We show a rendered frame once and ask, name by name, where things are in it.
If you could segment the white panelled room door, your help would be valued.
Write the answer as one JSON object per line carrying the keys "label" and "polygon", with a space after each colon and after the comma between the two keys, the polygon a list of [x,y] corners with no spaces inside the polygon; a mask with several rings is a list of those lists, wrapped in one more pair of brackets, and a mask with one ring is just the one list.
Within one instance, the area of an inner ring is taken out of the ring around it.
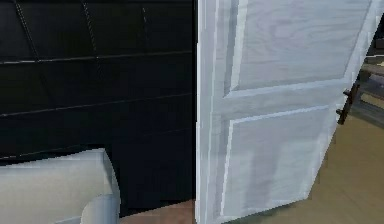
{"label": "white panelled room door", "polygon": [[306,199],[384,0],[198,0],[196,224]]}

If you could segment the black chest of drawers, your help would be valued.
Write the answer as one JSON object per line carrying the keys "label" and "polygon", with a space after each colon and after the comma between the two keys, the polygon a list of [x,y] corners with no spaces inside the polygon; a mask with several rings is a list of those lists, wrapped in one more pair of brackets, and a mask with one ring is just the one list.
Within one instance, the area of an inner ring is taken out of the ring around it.
{"label": "black chest of drawers", "polygon": [[122,215],[196,196],[196,0],[0,0],[0,164],[104,148]]}

